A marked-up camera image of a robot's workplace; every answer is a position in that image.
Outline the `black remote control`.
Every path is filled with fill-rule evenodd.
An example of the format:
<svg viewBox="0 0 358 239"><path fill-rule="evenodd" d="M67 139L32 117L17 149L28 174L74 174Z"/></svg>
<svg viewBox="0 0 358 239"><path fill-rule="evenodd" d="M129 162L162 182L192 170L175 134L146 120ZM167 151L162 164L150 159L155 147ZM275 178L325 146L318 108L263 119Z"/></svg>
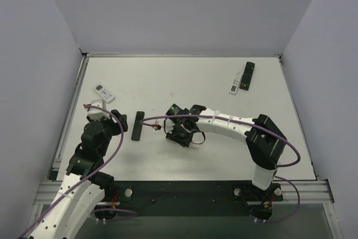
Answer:
<svg viewBox="0 0 358 239"><path fill-rule="evenodd" d="M135 116L135 121L133 125L133 130L131 134L131 140L132 141L140 141L141 133L142 133L142 124L141 121L144 119L145 112L143 111L137 111Z"/></svg>

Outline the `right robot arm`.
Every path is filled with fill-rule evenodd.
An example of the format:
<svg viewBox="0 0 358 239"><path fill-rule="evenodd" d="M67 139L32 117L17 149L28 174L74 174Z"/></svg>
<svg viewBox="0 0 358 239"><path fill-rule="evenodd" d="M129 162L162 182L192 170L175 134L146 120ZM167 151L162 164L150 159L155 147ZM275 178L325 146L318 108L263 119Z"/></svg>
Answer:
<svg viewBox="0 0 358 239"><path fill-rule="evenodd" d="M190 145L195 133L215 133L246 144L256 165L252 185L261 190L270 187L285 148L277 136L286 138L270 117L261 114L256 118L240 118L201 105L182 109L175 104L166 116L173 122L166 139L183 147Z"/></svg>

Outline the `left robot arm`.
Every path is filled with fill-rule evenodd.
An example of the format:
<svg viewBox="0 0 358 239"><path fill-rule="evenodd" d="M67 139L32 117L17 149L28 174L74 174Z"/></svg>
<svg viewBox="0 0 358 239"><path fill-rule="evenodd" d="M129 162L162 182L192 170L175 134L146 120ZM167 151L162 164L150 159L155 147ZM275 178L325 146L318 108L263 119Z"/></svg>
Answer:
<svg viewBox="0 0 358 239"><path fill-rule="evenodd" d="M103 158L112 137L123 136L128 131L127 116L94 105L85 108L88 123L69 160L62 184L50 207L20 238L75 238L95 206L114 196L113 176L100 170L109 163ZM98 117L91 113L96 109L100 111Z"/></svg>

